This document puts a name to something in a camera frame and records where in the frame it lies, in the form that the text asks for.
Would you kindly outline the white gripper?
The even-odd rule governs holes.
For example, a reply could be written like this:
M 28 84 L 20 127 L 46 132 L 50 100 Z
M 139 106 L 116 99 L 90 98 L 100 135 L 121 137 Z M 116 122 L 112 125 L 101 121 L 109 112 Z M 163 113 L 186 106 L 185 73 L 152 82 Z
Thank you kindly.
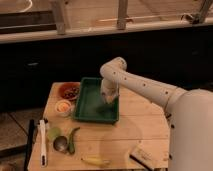
M 119 95 L 119 85 L 107 79 L 101 81 L 101 95 L 104 100 L 114 100 Z

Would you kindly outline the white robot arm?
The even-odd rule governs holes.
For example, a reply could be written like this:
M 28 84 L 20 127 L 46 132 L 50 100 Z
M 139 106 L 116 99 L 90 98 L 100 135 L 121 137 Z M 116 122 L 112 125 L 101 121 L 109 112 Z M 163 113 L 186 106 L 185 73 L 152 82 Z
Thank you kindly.
M 185 90 L 126 69 L 122 57 L 100 67 L 104 101 L 113 101 L 122 85 L 162 107 L 170 120 L 168 171 L 213 171 L 213 92 Z

